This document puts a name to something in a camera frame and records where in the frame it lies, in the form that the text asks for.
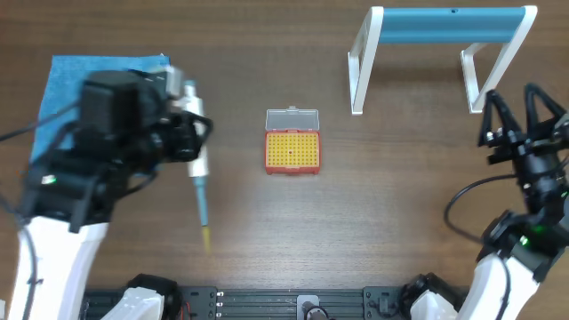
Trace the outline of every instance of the blue cloth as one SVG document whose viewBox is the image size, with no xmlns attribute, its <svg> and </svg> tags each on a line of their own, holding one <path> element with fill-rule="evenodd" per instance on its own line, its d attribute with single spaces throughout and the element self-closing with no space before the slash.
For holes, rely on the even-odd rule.
<svg viewBox="0 0 569 320">
<path fill-rule="evenodd" d="M 170 58 L 159 55 L 150 57 L 95 57 L 95 56 L 53 56 L 52 70 L 47 79 L 44 99 L 38 119 L 57 113 L 79 98 L 79 89 L 87 75 L 93 71 L 136 69 L 148 71 L 151 68 L 170 65 Z M 60 127 L 77 119 L 78 110 L 73 109 L 63 116 L 36 129 L 36 139 L 30 161 L 45 152 Z M 61 148 L 70 148 L 68 137 Z"/>
</svg>

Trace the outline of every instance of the transparent lid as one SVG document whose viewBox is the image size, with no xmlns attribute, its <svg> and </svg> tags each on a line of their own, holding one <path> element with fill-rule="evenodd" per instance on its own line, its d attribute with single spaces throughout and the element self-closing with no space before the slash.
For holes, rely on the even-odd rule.
<svg viewBox="0 0 569 320">
<path fill-rule="evenodd" d="M 267 122 L 265 130 L 312 130 L 318 131 L 318 110 L 300 110 L 295 106 L 288 109 L 267 110 Z"/>
</svg>

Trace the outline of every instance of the wooden table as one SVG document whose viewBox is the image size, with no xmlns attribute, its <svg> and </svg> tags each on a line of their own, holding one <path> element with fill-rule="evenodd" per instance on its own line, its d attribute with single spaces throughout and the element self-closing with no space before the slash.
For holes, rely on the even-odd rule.
<svg viewBox="0 0 569 320">
<path fill-rule="evenodd" d="M 2 132 L 36 117 L 54 54 L 163 53 L 196 79 L 215 121 L 209 141 L 212 255 L 204 253 L 184 164 L 116 207 L 92 267 L 91 287 L 138 273 L 229 288 L 361 288 L 400 285 L 433 271 L 470 284 L 479 247 L 450 232 L 442 211 L 474 180 L 510 171 L 476 148 L 462 45 L 383 45 L 365 100 L 351 116 L 346 52 L 373 1 L 52 0 L 0 3 Z M 511 1 L 388 0 L 389 6 L 512 6 Z M 499 90 L 524 123 L 523 86 L 534 81 L 569 106 L 569 4 L 542 0 L 537 20 Z M 480 76 L 498 46 L 477 55 Z M 317 108 L 323 167 L 317 176 L 268 176 L 268 108 Z M 0 144 L 0 189 L 20 193 L 33 136 Z M 471 192 L 454 220 L 481 232 L 510 208 L 513 181 Z M 17 238 L 0 215 L 0 298 L 12 294 Z M 550 272 L 521 319 L 566 319 L 569 259 Z"/>
</svg>

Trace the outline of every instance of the white stand leg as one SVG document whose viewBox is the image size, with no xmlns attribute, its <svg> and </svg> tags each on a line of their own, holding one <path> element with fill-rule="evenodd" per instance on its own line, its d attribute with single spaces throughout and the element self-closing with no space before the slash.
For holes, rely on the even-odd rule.
<svg viewBox="0 0 569 320">
<path fill-rule="evenodd" d="M 364 112 L 365 92 L 372 73 L 375 51 L 380 41 L 381 23 L 383 22 L 383 7 L 372 7 L 357 33 L 356 41 L 348 52 L 349 96 L 352 115 Z M 361 67 L 359 55 L 362 55 Z"/>
<path fill-rule="evenodd" d="M 481 113 L 485 103 L 485 95 L 494 89 L 501 77 L 504 75 L 509 63 L 514 59 L 517 50 L 524 42 L 525 36 L 532 27 L 537 15 L 537 7 L 534 5 L 525 6 L 525 16 L 517 27 L 512 40 L 504 44 L 500 55 L 494 64 L 492 72 L 488 76 L 482 91 L 478 91 L 477 74 L 474 68 L 474 54 L 484 47 L 483 44 L 472 44 L 468 49 L 461 52 L 462 70 L 464 73 L 464 84 L 466 85 L 467 98 L 469 100 L 470 113 Z"/>
</svg>

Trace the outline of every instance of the blue bar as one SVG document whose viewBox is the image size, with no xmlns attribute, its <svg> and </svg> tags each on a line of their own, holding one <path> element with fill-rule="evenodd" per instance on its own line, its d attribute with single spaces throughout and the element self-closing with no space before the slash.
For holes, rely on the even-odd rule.
<svg viewBox="0 0 569 320">
<path fill-rule="evenodd" d="M 525 8 L 385 8 L 380 44 L 508 43 Z"/>
</svg>

